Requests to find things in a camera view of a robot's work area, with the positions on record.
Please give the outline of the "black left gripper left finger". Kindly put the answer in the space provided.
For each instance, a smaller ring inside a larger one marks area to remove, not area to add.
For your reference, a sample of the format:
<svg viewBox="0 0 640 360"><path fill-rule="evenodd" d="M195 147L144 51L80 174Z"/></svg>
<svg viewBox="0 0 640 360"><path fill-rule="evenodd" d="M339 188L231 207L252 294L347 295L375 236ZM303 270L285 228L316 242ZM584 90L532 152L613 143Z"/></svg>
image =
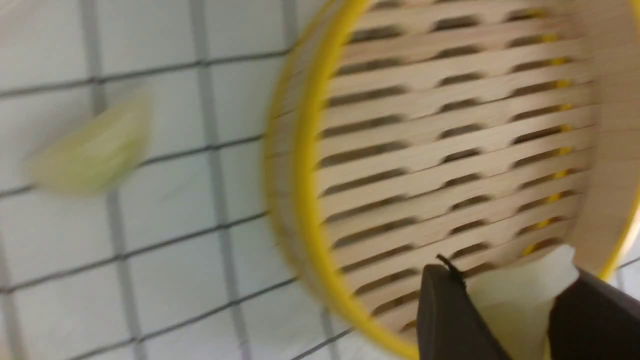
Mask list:
<svg viewBox="0 0 640 360"><path fill-rule="evenodd" d="M509 360L467 294L463 273L445 256L422 271L416 316L420 360Z"/></svg>

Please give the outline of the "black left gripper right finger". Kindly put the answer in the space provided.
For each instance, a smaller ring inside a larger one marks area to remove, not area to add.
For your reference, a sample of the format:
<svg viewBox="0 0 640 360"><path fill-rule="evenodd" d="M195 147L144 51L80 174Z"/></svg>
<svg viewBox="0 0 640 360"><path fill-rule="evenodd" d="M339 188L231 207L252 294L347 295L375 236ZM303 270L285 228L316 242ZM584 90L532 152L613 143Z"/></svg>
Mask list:
<svg viewBox="0 0 640 360"><path fill-rule="evenodd" d="M555 299L547 334L553 360L638 360L640 303L581 269Z"/></svg>

